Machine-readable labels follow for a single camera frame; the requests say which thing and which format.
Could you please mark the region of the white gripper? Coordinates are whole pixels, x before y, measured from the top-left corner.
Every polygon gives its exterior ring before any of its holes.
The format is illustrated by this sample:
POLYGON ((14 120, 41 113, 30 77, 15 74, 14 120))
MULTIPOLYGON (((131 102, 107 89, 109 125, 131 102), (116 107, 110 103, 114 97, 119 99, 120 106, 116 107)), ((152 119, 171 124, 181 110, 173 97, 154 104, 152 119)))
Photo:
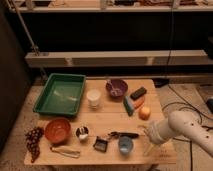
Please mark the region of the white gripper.
POLYGON ((155 148, 155 144, 163 144, 168 140, 168 135, 166 133, 166 129, 168 128, 168 122, 166 120, 162 120, 159 122, 151 122, 149 126, 147 125, 139 125, 138 128, 148 131, 148 137, 150 142, 147 149, 144 151, 143 156, 149 156, 149 154, 155 148))

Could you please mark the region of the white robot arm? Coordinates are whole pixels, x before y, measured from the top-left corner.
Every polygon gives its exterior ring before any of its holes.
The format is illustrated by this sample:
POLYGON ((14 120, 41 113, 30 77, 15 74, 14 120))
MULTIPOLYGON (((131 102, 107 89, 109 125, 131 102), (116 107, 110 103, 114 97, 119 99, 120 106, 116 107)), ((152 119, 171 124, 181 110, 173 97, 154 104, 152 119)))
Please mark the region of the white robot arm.
POLYGON ((150 142, 144 156, 149 156, 156 146, 183 135, 213 157, 213 135, 198 123, 198 117, 190 111, 173 111, 167 118, 152 121, 143 128, 150 142))

